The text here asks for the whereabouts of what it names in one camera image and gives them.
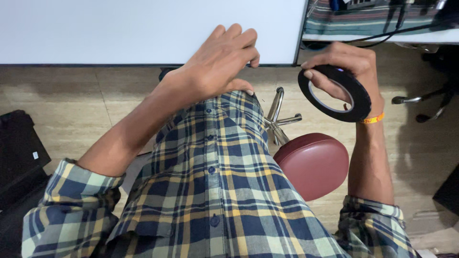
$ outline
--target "hand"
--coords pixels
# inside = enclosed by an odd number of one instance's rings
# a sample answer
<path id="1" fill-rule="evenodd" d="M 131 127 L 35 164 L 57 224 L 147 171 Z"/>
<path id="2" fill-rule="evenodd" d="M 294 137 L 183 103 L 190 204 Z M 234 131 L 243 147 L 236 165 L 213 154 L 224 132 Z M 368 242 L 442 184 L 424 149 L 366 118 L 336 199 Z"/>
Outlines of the hand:
<path id="1" fill-rule="evenodd" d="M 374 51 L 333 42 L 327 47 L 325 53 L 316 55 L 301 65 L 301 68 L 306 69 L 304 76 L 311 80 L 315 87 L 336 99 L 351 103 L 349 95 L 343 88 L 328 80 L 322 73 L 311 69 L 316 65 L 324 64 L 334 65 L 352 72 L 370 96 L 371 111 L 368 118 L 381 115 L 384 110 L 384 99 L 379 93 Z"/>
<path id="2" fill-rule="evenodd" d="M 257 32 L 252 28 L 242 33 L 237 23 L 227 31 L 218 25 L 184 66 L 166 74 L 164 87 L 159 84 L 155 90 L 168 88 L 185 94 L 186 105 L 234 90 L 253 95 L 252 85 L 235 77 L 249 61 L 252 68 L 258 67 L 260 54 L 255 48 L 256 41 Z"/>

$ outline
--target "black cable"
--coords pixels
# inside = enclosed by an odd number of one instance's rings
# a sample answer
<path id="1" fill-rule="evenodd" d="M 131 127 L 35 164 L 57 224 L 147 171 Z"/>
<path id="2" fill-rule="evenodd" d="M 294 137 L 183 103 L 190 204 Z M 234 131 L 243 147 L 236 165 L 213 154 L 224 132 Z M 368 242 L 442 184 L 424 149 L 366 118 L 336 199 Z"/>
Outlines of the black cable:
<path id="1" fill-rule="evenodd" d="M 405 4 L 400 9 L 400 14 L 398 15 L 398 20 L 397 20 L 397 24 L 395 25 L 395 30 L 387 38 L 379 42 L 370 44 L 370 45 L 359 46 L 359 48 L 368 48 L 368 47 L 373 47 L 373 46 L 382 44 L 386 42 L 388 39 L 390 39 L 393 35 L 395 35 L 396 32 L 403 26 L 403 23 L 405 22 L 405 15 L 408 14 L 409 9 L 411 8 L 412 2 L 414 2 L 414 0 L 405 0 Z"/>
<path id="2" fill-rule="evenodd" d="M 368 47 L 377 46 L 377 45 L 379 45 L 379 44 L 382 44 L 382 43 L 386 42 L 386 41 L 387 41 L 388 39 L 390 39 L 393 35 L 394 35 L 394 34 L 389 35 L 389 37 L 387 37 L 387 38 L 385 38 L 385 39 L 383 39 L 383 40 L 381 40 L 381 41 L 379 41 L 379 42 L 370 44 L 370 45 L 359 46 L 359 48 L 368 48 Z"/>
<path id="3" fill-rule="evenodd" d="M 384 37 L 384 36 L 391 36 L 391 35 L 396 35 L 396 34 L 400 34 L 400 33 L 421 30 L 421 29 L 425 29 L 425 28 L 432 28 L 432 27 L 442 26 L 442 25 L 449 24 L 450 22 L 453 22 L 453 21 L 456 21 L 456 20 L 457 20 L 457 18 L 451 18 L 451 19 L 444 20 L 442 22 L 435 22 L 435 23 L 431 23 L 431 24 L 426 24 L 426 25 L 421 25 L 421 26 L 416 26 L 416 27 L 411 27 L 411 28 L 400 29 L 398 31 L 391 31 L 391 32 L 387 32 L 387 33 L 382 33 L 382 34 L 375 35 L 375 36 L 370 36 L 370 37 L 367 37 L 367 38 L 353 39 L 353 40 L 347 40 L 347 41 L 342 41 L 342 42 L 343 43 L 352 43 L 352 42 L 376 39 L 376 38 L 380 38 L 380 37 Z"/>

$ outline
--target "shirt cuff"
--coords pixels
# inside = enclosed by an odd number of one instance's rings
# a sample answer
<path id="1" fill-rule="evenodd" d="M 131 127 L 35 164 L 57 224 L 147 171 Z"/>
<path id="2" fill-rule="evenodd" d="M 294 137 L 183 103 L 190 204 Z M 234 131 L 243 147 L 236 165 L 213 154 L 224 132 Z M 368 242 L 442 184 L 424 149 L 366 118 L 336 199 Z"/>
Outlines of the shirt cuff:
<path id="1" fill-rule="evenodd" d="M 343 201 L 343 213 L 379 213 L 385 216 L 391 216 L 403 220 L 403 212 L 399 206 L 384 204 L 368 199 L 352 197 L 347 195 Z"/>
<path id="2" fill-rule="evenodd" d="M 109 190 L 118 188 L 126 175 L 104 176 L 81 168 L 75 163 L 75 160 L 68 158 L 59 163 L 46 187 L 46 193 L 51 198 L 49 201 L 56 202 L 62 200 L 62 197 L 78 200 L 86 196 L 105 194 Z"/>

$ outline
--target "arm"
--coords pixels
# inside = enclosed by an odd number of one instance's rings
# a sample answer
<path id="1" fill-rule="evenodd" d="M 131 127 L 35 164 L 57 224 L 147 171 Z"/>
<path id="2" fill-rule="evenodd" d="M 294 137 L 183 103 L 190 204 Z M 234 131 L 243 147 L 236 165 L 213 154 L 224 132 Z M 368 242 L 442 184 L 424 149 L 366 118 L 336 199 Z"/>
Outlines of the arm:
<path id="1" fill-rule="evenodd" d="M 382 121 L 356 124 L 356 142 L 349 166 L 348 195 L 394 204 Z"/>
<path id="2" fill-rule="evenodd" d="M 252 67 L 258 67 L 259 54 L 254 47 L 257 33 L 254 29 L 243 34 L 241 31 L 239 24 L 228 31 L 217 26 L 184 66 L 167 73 L 153 92 L 105 133 L 77 165 L 98 174 L 120 176 L 179 109 L 233 90 L 253 92 L 247 81 L 235 76 L 249 61 Z"/>
<path id="3" fill-rule="evenodd" d="M 184 66 L 169 72 L 79 161 L 61 161 L 38 207 L 24 217 L 23 257 L 89 257 L 97 252 L 118 221 L 112 211 L 124 171 L 164 122 L 193 103 L 233 90 L 253 92 L 235 76 L 249 61 L 258 66 L 257 33 L 241 32 L 239 24 L 228 31 L 217 26 Z"/>
<path id="4" fill-rule="evenodd" d="M 371 99 L 368 118 L 380 115 L 384 100 L 378 89 L 376 57 L 371 50 L 343 43 L 333 43 L 324 54 L 303 64 L 305 76 L 317 88 L 334 98 L 350 103 L 347 93 L 326 76 L 311 69 L 331 64 L 351 71 L 365 87 Z M 348 196 L 336 238 L 352 257 L 416 257 L 405 233 L 403 214 L 394 206 L 382 121 L 356 124 L 356 143 L 348 175 Z"/>

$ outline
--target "maroon stool seat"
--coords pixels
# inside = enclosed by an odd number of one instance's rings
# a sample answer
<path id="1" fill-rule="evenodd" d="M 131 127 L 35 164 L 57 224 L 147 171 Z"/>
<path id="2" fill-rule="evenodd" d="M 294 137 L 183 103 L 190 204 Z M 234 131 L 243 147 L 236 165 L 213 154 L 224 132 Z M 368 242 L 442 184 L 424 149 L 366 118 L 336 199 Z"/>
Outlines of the maroon stool seat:
<path id="1" fill-rule="evenodd" d="M 346 179 L 349 155 L 335 138 L 313 133 L 285 143 L 274 155 L 286 177 L 305 201 L 320 198 Z"/>

